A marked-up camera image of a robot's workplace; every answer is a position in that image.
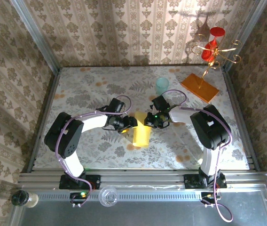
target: table surface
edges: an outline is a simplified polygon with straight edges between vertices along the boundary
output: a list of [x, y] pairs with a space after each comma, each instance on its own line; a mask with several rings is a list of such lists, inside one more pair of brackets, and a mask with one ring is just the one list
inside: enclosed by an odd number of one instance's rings
[[[43, 143], [60, 112], [72, 116], [92, 112], [119, 95], [131, 98], [133, 105], [129, 115], [136, 111], [148, 112], [151, 100], [156, 97], [155, 86], [159, 77], [169, 80], [169, 89], [179, 89], [187, 94], [184, 106], [203, 108], [207, 103], [183, 88], [180, 82], [191, 73], [200, 76], [204, 70], [204, 66], [63, 68], [34, 167], [60, 167], [54, 153]], [[210, 70], [205, 80], [220, 90], [211, 104], [219, 110], [233, 134], [233, 142], [221, 152], [220, 167], [248, 170], [222, 71]], [[184, 99], [178, 92], [164, 96], [171, 105]], [[126, 98], [122, 100], [129, 106]], [[203, 146], [193, 126], [188, 124], [172, 123], [165, 129], [152, 129], [148, 148], [134, 147], [132, 140], [133, 129], [120, 135], [96, 128], [81, 135], [77, 153], [85, 168], [198, 169], [203, 157]]]

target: damask wallpaper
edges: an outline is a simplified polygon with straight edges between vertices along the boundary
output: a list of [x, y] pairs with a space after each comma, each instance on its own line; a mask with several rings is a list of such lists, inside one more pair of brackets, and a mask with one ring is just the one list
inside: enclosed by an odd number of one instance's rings
[[262, 170], [267, 171], [267, 6], [230, 76]]
[[0, 0], [0, 226], [30, 157], [52, 72], [16, 10]]
[[60, 67], [203, 63], [196, 33], [228, 47], [254, 0], [25, 0]]

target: orange stand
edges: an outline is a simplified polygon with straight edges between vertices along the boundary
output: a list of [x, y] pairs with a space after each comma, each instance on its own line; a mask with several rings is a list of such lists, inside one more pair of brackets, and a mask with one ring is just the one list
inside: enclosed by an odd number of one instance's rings
[[182, 81], [181, 85], [207, 103], [209, 103], [219, 92], [214, 86], [193, 73]]

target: purple cable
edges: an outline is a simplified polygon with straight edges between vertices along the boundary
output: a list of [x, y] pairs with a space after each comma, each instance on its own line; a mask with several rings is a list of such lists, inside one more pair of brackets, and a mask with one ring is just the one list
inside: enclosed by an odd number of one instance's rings
[[[84, 179], [77, 178], [77, 177], [73, 176], [73, 175], [68, 171], [68, 169], [66, 168], [66, 166], [65, 166], [64, 163], [62, 162], [62, 157], [59, 156], [59, 154], [58, 154], [59, 143], [60, 143], [60, 141], [61, 141], [61, 139], [62, 139], [62, 137], [63, 137], [63, 133], [64, 133], [64, 131], [66, 130], [66, 128], [68, 127], [68, 125], [70, 124], [70, 122], [73, 121], [74, 119], [83, 118], [83, 117], [87, 117], [87, 116], [91, 116], [91, 115], [95, 115], [95, 114], [114, 114], [114, 115], [122, 115], [122, 114], [127, 113], [127, 112], [131, 109], [131, 107], [132, 107], [132, 101], [131, 101], [131, 99], [130, 99], [128, 96], [125, 96], [125, 95], [120, 95], [120, 96], [118, 96], [118, 97], [126, 97], [126, 98], [129, 100], [129, 104], [130, 104], [130, 105], [129, 105], [129, 108], [128, 108], [126, 111], [121, 112], [121, 113], [113, 113], [113, 112], [97, 112], [97, 111], [94, 111], [94, 112], [91, 112], [91, 113], [85, 113], [85, 114], [81, 114], [81, 115], [74, 116], [73, 118], [69, 119], [69, 120], [66, 122], [66, 124], [64, 125], [63, 129], [61, 130], [61, 132], [60, 132], [60, 134], [59, 134], [59, 136], [58, 136], [58, 139], [57, 139], [57, 142], [56, 142], [56, 145], [55, 145], [55, 156], [56, 156], [56, 158], [58, 159], [59, 163], [61, 164], [63, 170], [64, 170], [64, 171], [66, 172], [66, 174], [68, 174], [71, 178], [73, 178], [73, 179], [75, 179], [75, 180], [80, 180], [80, 181], [83, 181], [83, 182], [87, 183], [88, 186], [89, 186], [89, 188], [90, 188], [90, 189], [89, 189], [89, 194], [90, 194], [91, 191], [92, 191], [92, 185], [91, 185], [91, 183], [88, 182], [87, 180], [84, 180]], [[86, 201], [89, 199], [89, 197], [90, 197], [90, 196], [88, 196], [88, 197], [86, 198], [86, 200], [80, 204], [79, 207], [81, 207], [83, 204], [85, 204]]]
[[[228, 133], [228, 135], [229, 135], [229, 141], [228, 141], [226, 144], [224, 144], [223, 146], [220, 146], [220, 147], [219, 147], [219, 150], [218, 150], [217, 162], [216, 162], [216, 168], [215, 168], [215, 175], [214, 175], [214, 183], [213, 183], [213, 184], [214, 184], [214, 185], [213, 185], [213, 189], [214, 189], [214, 190], [213, 190], [213, 194], [214, 194], [214, 202], [215, 202], [215, 206], [216, 206], [217, 212], [219, 213], [220, 217], [221, 217], [225, 222], [230, 223], [230, 222], [232, 222], [233, 219], [234, 219], [233, 214], [232, 214], [231, 210], [230, 210], [228, 207], [226, 207], [226, 206], [223, 205], [223, 204], [219, 204], [219, 203], [217, 203], [217, 198], [216, 198], [216, 192], [215, 192], [215, 191], [216, 191], [217, 167], [218, 167], [218, 163], [219, 163], [220, 150], [221, 150], [222, 148], [224, 148], [225, 146], [228, 146], [228, 145], [232, 142], [232, 140], [233, 140], [232, 133], [231, 133], [231, 131], [229, 130], [229, 128], [224, 124], [224, 122], [223, 122], [221, 119], [219, 119], [216, 115], [212, 114], [211, 112], [208, 112], [208, 111], [206, 111], [206, 110], [204, 110], [204, 109], [191, 108], [191, 107], [180, 107], [180, 109], [182, 109], [182, 110], [187, 110], [187, 111], [201, 111], [201, 112], [204, 112], [205, 114], [207, 114], [207, 115], [213, 117], [214, 119], [216, 119], [216, 120], [217, 120], [217, 121], [224, 127], [224, 129], [227, 131], [227, 133]], [[228, 210], [228, 212], [230, 213], [230, 216], [231, 216], [231, 219], [230, 219], [230, 220], [226, 219], [226, 218], [222, 215], [222, 213], [220, 212], [219, 207], [218, 207], [219, 205], [220, 205], [220, 206], [223, 206], [224, 208], [226, 208], [226, 209]]]
[[185, 96], [185, 100], [179, 104], [179, 107], [181, 107], [181, 105], [182, 105], [183, 103], [186, 102], [186, 100], [187, 100], [187, 95], [186, 95], [183, 91], [180, 91], [180, 90], [178, 90], [178, 89], [170, 89], [170, 90], [165, 91], [165, 92], [162, 93], [162, 94], [169, 93], [169, 92], [172, 92], [172, 91], [180, 92], [181, 94], [183, 94], [183, 95]]

